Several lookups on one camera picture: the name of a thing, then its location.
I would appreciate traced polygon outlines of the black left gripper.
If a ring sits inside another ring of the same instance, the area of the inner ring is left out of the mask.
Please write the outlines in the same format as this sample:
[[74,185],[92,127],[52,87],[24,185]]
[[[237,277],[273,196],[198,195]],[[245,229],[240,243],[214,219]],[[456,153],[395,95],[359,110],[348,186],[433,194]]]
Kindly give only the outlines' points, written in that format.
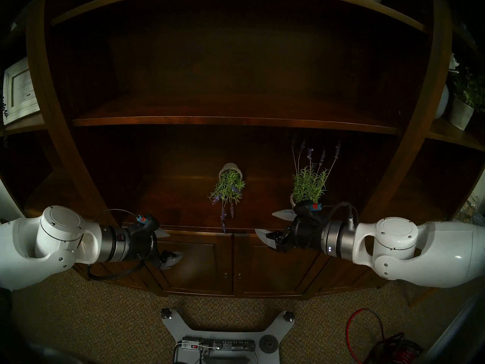
[[139,260],[130,270],[140,270],[146,263],[157,270],[170,269],[184,256],[180,251],[164,250],[161,254],[157,248],[157,238],[170,237],[170,234],[159,228],[158,220],[150,214],[138,215],[136,221],[127,226],[129,246],[127,260]]

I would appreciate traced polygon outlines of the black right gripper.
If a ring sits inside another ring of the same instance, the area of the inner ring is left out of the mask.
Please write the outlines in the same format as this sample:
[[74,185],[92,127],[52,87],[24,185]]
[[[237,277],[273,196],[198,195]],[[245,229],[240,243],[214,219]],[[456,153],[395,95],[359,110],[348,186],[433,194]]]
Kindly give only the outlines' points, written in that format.
[[272,216],[282,220],[293,220],[290,228],[282,231],[255,229],[258,238],[272,250],[314,249],[322,250],[322,234],[327,225],[327,216],[320,203],[305,200],[293,209],[273,212]]

